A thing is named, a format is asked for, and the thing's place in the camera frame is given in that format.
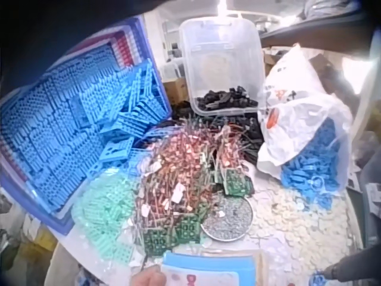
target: human hand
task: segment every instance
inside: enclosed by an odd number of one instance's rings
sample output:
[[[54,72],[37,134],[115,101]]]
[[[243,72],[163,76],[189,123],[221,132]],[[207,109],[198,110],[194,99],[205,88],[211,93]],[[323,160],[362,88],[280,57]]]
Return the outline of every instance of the human hand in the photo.
[[[158,265],[151,266],[133,275],[130,286],[165,286],[167,277],[160,272]]]

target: blue plastic crate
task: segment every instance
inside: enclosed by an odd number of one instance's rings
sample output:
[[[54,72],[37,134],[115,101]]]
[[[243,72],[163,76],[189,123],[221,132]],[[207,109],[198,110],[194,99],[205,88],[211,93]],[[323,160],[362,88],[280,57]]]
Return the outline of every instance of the blue plastic crate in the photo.
[[[62,234],[73,226],[67,204],[82,182],[108,166],[124,166],[135,139],[171,114],[140,18],[113,27],[120,28],[132,60],[121,61],[113,41],[93,45],[87,39],[94,48],[84,44],[63,56],[1,105],[1,144],[17,168],[2,169],[0,183]],[[126,62],[133,66],[120,65]],[[115,156],[102,154],[107,142],[119,146]],[[10,176],[15,169],[23,176]]]

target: round metal dish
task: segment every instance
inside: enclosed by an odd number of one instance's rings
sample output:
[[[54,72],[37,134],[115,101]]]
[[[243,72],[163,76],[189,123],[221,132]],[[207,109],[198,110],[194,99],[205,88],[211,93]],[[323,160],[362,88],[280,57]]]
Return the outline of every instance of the round metal dish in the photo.
[[[231,239],[218,238],[218,237],[215,237],[214,235],[210,234],[210,233],[205,229],[204,224],[201,224],[201,229],[205,232],[205,234],[208,235],[210,238],[216,240],[216,241],[221,241],[221,242],[224,242],[224,243],[229,243],[229,242],[232,242],[232,241],[236,241],[236,240],[239,240],[239,239],[241,239],[242,237],[244,237],[244,236],[248,233],[248,231],[250,230],[250,227],[251,227],[251,225],[252,225],[252,223],[253,223],[253,220],[254,220],[254,210],[253,210],[253,208],[252,208],[252,206],[251,206],[251,204],[250,204],[250,202],[249,202],[249,200],[248,200],[247,198],[241,198],[241,199],[242,199],[242,200],[245,200],[245,201],[248,203],[248,205],[250,206],[250,209],[251,209],[251,212],[250,212],[250,214],[251,214],[251,222],[250,222],[250,224],[248,225],[247,229],[246,229],[242,234],[238,235],[237,237],[231,238]]]

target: white plastic bag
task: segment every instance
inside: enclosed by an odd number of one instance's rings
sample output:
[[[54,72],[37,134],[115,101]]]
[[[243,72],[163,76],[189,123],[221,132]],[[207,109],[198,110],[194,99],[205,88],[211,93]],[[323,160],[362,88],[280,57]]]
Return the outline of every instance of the white plastic bag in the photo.
[[[258,118],[265,140],[258,153],[260,171],[280,178],[281,165],[297,156],[330,117],[341,141],[339,167],[344,169],[340,170],[339,181],[346,183],[351,152],[351,112],[341,100],[325,93],[299,45],[272,68],[259,103]]]

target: plastic storage box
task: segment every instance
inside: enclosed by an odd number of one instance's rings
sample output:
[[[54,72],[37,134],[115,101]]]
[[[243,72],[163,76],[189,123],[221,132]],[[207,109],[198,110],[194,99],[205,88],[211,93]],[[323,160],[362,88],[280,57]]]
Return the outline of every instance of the plastic storage box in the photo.
[[[260,96],[265,79],[261,42],[254,24],[242,18],[206,17],[180,26],[189,99],[202,116],[229,116],[255,112],[256,108],[203,111],[197,98],[210,90],[229,91],[242,86],[250,99]]]
[[[1,186],[67,234],[83,183],[131,168],[132,148],[171,114],[139,17],[74,47],[36,83],[1,102]]]

